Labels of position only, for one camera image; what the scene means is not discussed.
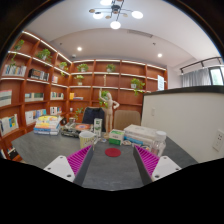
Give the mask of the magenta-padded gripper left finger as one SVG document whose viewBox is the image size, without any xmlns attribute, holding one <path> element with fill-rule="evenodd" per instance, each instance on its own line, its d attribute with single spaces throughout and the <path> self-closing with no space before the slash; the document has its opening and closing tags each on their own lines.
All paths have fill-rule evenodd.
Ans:
<svg viewBox="0 0 224 224">
<path fill-rule="evenodd" d="M 87 146 L 68 157 L 58 156 L 44 170 L 81 186 L 84 182 L 92 156 L 93 147 Z"/>
</svg>

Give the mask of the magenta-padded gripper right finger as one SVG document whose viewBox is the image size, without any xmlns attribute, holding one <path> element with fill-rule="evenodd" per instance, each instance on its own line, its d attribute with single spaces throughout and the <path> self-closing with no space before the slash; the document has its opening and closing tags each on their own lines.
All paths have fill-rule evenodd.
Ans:
<svg viewBox="0 0 224 224">
<path fill-rule="evenodd" d="M 180 167 L 168 156 L 158 157 L 137 145 L 134 146 L 133 156 L 144 185 L 180 170 Z"/>
</svg>

